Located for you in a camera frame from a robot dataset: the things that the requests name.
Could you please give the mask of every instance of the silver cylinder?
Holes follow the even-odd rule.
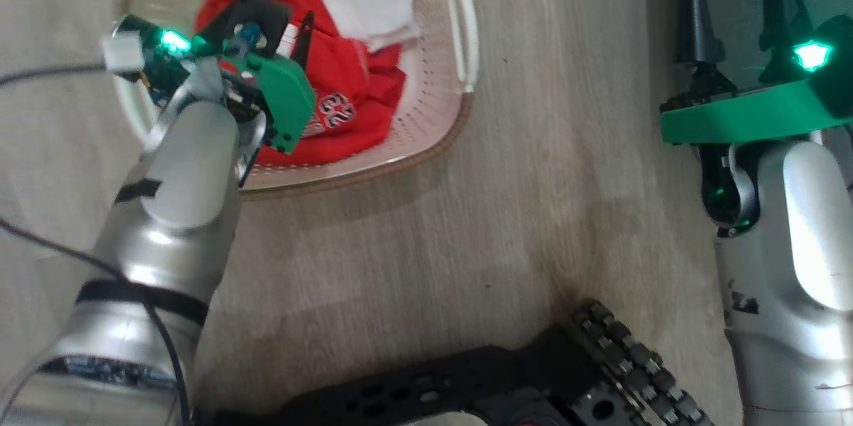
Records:
[[[755,226],[716,242],[744,425],[853,424],[853,207],[834,156],[781,143],[758,198]]]
[[[156,305],[188,381],[205,307],[222,279],[237,228],[238,158],[237,123],[228,110],[205,101],[186,106],[156,151],[128,174],[93,250],[134,283],[201,309],[199,317]],[[113,278],[100,272],[91,280],[113,286]],[[48,367],[57,364],[58,373]],[[6,424],[179,420],[165,342],[132,300],[80,296],[61,336],[26,372],[9,398]]]

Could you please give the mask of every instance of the white plastic basket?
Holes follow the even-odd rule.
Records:
[[[191,36],[205,0],[118,0],[118,14],[134,13]],[[444,152],[466,123],[479,68],[472,0],[415,0],[417,43],[403,49],[403,98],[384,143],[320,167],[255,165],[247,199],[267,199],[357,183],[426,161]],[[143,137],[156,117],[144,89],[116,82],[125,116]]]

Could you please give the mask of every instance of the wooden floor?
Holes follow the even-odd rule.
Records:
[[[518,347],[604,301],[717,424],[740,422],[712,227],[689,150],[661,143],[673,0],[475,0],[466,131],[408,173],[246,204],[196,378],[208,407],[463,348]],[[0,71],[98,58],[112,0],[0,0]],[[0,92],[0,214],[94,241],[138,146],[110,80]],[[0,237],[0,384],[51,340],[85,269]]]

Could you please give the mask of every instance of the white connector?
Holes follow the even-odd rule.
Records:
[[[115,74],[138,73],[145,67],[143,42],[138,31],[116,33],[101,38],[107,71]]]

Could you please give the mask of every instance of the cable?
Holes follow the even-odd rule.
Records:
[[[36,79],[36,77],[98,73],[98,71],[106,70],[107,65],[103,62],[82,65],[56,65],[55,67],[41,67],[18,71],[18,73],[6,74],[6,76],[0,77],[0,87],[12,85],[12,83],[19,83],[28,79]]]
[[[81,65],[56,65],[56,67],[36,68],[26,71],[19,71],[18,73],[12,73],[0,77],[0,88],[2,88],[2,86],[12,85],[13,83],[19,83],[25,80],[37,79],[38,77],[60,76],[64,74],[98,73],[98,71],[106,70],[107,67],[103,62]],[[177,399],[179,400],[181,408],[181,423],[183,424],[183,426],[191,426],[192,421],[189,411],[189,396],[187,393],[187,383],[186,379],[183,377],[183,369],[181,368],[180,359],[177,356],[177,350],[175,348],[174,342],[171,340],[171,335],[169,335],[167,326],[165,326],[163,320],[161,319],[159,314],[157,314],[155,308],[151,305],[151,301],[149,301],[149,299],[147,298],[147,287],[141,284],[134,283],[124,274],[122,274],[122,272],[118,268],[110,265],[106,261],[95,258],[95,256],[92,256],[91,254],[72,249],[72,247],[53,243],[52,241],[46,238],[40,237],[34,232],[27,231],[26,229],[22,229],[18,226],[12,225],[12,223],[8,222],[6,219],[4,219],[4,217],[0,217],[0,229],[3,229],[4,231],[8,232],[13,237],[21,238],[24,241],[29,241],[30,243],[37,244],[41,247],[46,247],[47,249],[52,249],[55,252],[65,254],[66,256],[70,256],[74,259],[78,259],[82,262],[88,263],[94,266],[95,268],[98,268],[98,270],[103,271],[106,274],[109,274],[110,276],[114,277],[116,281],[122,283],[122,285],[127,287],[128,290],[131,290],[137,294],[139,303],[143,306],[143,308],[145,309],[145,313],[149,315],[151,322],[155,326],[155,329],[157,329],[157,332],[163,339],[165,349],[169,354],[171,367],[175,370]],[[15,390],[13,398],[15,398],[15,396],[17,396],[19,392],[21,392],[21,387],[18,387],[18,390]],[[5,421],[5,416],[8,412],[9,409],[6,408],[3,411],[3,414],[0,415],[0,423],[3,423],[3,421]]]

